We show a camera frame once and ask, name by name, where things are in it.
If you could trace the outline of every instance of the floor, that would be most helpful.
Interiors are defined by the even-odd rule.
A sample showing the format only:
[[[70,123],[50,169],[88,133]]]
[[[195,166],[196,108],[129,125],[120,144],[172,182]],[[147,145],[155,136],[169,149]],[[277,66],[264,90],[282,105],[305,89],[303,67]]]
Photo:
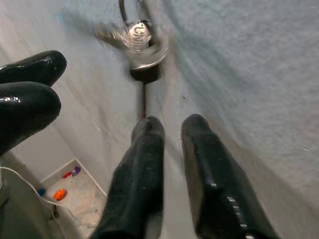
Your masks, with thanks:
[[[73,218],[67,209],[58,208],[59,216],[56,219],[61,225],[68,239],[86,239],[95,229],[105,205],[105,195],[96,187],[88,174],[81,172],[72,177],[61,178],[47,188],[46,198],[52,201],[53,195],[59,189],[66,189],[66,197],[58,203],[67,207],[76,217]],[[63,234],[58,230],[55,223],[51,223],[55,239],[63,239]]]

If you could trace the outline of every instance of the blue object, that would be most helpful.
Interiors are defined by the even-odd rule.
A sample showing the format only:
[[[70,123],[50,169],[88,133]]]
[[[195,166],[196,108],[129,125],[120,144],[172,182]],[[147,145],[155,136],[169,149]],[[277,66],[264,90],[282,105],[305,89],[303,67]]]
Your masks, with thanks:
[[[43,195],[45,194],[45,189],[44,189],[44,188],[39,189],[39,190],[38,190],[38,194],[39,194],[40,196],[43,196]]]

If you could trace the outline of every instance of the orange toy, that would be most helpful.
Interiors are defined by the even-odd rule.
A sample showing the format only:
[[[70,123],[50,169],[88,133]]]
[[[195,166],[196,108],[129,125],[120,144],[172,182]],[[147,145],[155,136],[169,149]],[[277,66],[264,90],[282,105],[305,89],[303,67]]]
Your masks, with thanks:
[[[55,194],[54,194],[54,199],[55,200],[57,200],[57,201],[60,201],[60,200],[62,200],[63,198],[65,198],[65,196],[66,196],[66,194],[67,194],[67,191],[66,191],[66,189],[61,189],[61,190],[58,190]]]

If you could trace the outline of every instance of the tiled floor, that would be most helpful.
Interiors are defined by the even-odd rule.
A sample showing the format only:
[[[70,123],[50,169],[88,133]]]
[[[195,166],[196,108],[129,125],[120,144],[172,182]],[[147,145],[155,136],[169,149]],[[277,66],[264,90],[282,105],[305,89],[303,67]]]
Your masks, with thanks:
[[[105,205],[105,195],[96,187],[91,178],[84,170],[72,177],[66,179],[61,178],[52,186],[47,188],[46,198],[52,201],[53,195],[59,189],[66,189],[66,197],[58,203],[66,206],[73,215],[75,220],[67,211],[67,209],[58,207],[60,217],[57,222],[62,226],[64,233],[68,239],[86,239],[94,231],[95,226],[84,225],[87,223],[98,223]],[[56,228],[54,238],[63,238]]]

